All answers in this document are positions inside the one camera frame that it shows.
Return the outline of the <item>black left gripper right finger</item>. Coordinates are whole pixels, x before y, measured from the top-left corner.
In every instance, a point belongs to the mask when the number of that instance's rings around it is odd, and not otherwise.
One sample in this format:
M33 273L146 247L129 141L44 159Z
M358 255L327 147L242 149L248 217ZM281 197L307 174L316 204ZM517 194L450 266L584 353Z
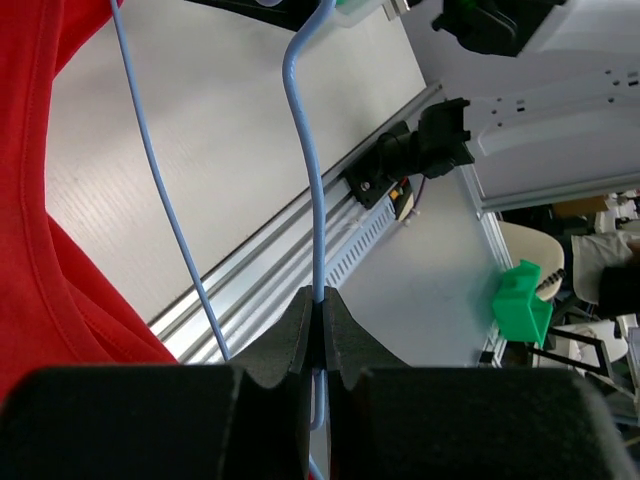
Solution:
M411 367L325 292L334 479L624 479L602 395L561 369Z

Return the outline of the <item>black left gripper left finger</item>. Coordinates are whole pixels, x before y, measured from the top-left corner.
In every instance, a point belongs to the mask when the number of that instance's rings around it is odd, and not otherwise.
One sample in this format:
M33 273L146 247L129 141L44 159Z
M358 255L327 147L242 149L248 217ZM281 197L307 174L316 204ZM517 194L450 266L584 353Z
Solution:
M37 370L1 410L5 479L304 479L309 288L228 363Z

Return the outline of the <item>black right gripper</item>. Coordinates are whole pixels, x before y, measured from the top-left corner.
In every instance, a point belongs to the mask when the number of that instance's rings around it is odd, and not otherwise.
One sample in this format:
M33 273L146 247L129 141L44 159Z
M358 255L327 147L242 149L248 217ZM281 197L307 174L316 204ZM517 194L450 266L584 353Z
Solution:
M267 6L252 0L190 0L190 3L237 14L290 32L299 32L320 5L314 0L283 0Z

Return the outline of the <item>blue hanger with red top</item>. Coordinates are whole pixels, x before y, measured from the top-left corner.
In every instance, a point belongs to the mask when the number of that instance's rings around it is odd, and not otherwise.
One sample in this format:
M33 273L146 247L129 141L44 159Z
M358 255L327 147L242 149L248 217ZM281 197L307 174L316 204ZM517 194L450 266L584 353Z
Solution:
M201 277L199 276L187 241L176 217L156 160L147 120L140 98L133 62L130 56L127 36L122 24L120 7L116 1L112 1L110 3L110 7L147 163L174 238L178 244L183 261L186 264L186 268L189 272L206 318L213 331L219 350L222 353L223 359L228 361L231 359L230 350L222 333L218 319L214 313L211 301L204 289ZM308 117L300 98L296 79L296 69L303 48L307 46L308 42L324 25L325 21L334 10L335 3L333 1L322 1L319 3L309 19L306 20L300 30L294 34L293 38L289 42L281 67L285 95L299 137L310 186L312 203L312 294L315 306L320 306L325 299L326 201L318 153Z

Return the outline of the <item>red tank top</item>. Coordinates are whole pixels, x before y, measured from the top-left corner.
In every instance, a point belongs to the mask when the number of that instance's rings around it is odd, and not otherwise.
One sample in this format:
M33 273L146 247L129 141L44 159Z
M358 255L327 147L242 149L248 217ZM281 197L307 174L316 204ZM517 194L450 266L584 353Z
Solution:
M3 393L44 367L174 360L45 207L54 79L111 15L106 1L1 5Z

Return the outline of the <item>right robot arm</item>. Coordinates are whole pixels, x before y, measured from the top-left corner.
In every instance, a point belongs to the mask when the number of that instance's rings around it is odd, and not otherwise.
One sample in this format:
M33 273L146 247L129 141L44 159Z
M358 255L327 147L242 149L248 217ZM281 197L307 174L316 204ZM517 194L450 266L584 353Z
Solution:
M469 119L483 158L576 162L587 179L639 170L639 4L636 1L439 1L422 26L455 42L485 69L552 56L566 64L599 56L600 68L512 92L477 97Z

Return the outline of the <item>white round chair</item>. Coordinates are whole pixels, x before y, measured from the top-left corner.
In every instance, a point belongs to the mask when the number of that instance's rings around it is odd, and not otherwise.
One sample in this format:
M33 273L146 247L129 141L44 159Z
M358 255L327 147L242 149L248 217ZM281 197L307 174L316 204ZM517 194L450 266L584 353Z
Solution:
M529 227L498 221L508 253L514 265L521 260L540 267L537 296L551 301L558 293L564 277L565 255L552 236Z

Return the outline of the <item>green plastic bracket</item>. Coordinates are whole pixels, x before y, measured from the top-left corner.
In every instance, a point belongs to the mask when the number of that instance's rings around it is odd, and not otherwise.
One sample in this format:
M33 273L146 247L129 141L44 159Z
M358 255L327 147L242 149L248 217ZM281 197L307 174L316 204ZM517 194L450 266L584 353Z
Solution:
M503 273L492 299L492 311L507 341L544 342L553 307L536 294L540 275L541 268L526 260Z

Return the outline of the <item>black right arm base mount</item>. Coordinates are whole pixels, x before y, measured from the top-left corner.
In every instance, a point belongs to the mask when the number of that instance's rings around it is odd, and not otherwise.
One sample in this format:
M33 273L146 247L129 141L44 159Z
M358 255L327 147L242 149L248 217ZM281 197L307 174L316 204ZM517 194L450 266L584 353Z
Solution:
M351 192L366 209L371 209L385 193L405 177L414 175L416 132L385 132L344 171Z

